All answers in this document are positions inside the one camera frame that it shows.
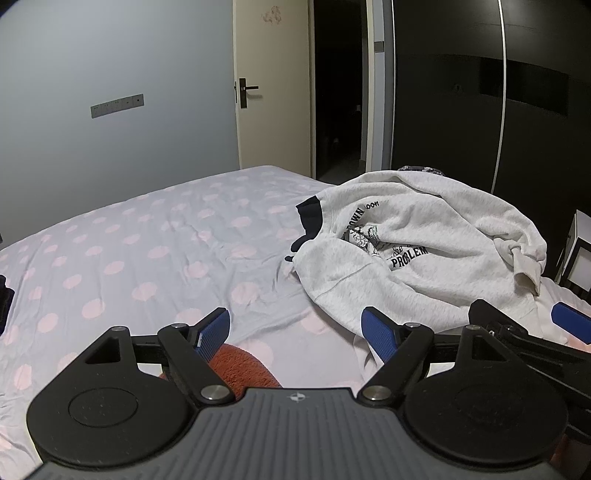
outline floor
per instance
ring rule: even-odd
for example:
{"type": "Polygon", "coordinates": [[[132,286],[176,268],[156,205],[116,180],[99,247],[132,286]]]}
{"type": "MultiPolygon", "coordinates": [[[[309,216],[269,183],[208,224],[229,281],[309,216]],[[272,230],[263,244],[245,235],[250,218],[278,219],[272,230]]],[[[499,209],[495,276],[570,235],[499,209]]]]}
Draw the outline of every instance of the floor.
{"type": "Polygon", "coordinates": [[[341,185],[362,173],[365,173],[365,168],[358,158],[344,158],[330,167],[318,180],[333,185],[341,185]]]}

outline beige door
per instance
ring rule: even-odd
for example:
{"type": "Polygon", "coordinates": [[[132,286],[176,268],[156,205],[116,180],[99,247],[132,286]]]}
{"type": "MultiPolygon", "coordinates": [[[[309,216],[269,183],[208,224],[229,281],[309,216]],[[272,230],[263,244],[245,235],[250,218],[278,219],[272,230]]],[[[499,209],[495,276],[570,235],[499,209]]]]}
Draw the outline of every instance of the beige door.
{"type": "Polygon", "coordinates": [[[275,165],[310,176],[308,18],[308,0],[234,0],[241,168],[275,165]],[[240,79],[258,88],[241,91],[240,79]]]}

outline wall outlet panel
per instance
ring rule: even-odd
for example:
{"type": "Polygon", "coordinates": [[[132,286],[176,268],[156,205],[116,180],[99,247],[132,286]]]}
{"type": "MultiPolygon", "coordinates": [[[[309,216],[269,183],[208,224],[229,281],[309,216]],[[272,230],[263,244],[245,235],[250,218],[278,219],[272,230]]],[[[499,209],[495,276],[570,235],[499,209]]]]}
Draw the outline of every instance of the wall outlet panel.
{"type": "Polygon", "coordinates": [[[144,94],[134,95],[131,97],[117,98],[117,100],[111,100],[110,102],[99,103],[90,107],[90,117],[97,118],[110,113],[120,112],[121,110],[129,110],[130,108],[136,108],[138,106],[144,106],[144,94]]]}

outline door handle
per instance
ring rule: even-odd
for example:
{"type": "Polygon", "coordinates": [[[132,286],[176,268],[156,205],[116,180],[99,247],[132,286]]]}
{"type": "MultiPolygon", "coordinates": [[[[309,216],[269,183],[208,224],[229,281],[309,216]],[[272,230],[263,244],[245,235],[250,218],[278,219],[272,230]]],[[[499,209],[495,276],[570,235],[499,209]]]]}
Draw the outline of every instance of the door handle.
{"type": "Polygon", "coordinates": [[[240,90],[240,108],[246,107],[246,91],[247,90],[258,90],[258,85],[246,86],[246,79],[238,79],[238,90],[240,90]]]}

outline gray wall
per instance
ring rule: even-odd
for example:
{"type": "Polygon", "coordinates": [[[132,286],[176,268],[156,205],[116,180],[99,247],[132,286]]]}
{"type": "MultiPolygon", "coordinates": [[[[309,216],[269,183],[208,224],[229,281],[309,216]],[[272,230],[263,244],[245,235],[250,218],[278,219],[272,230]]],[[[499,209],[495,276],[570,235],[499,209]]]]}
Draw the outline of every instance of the gray wall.
{"type": "Polygon", "coordinates": [[[20,0],[0,18],[2,247],[236,169],[232,0],[20,0]]]}

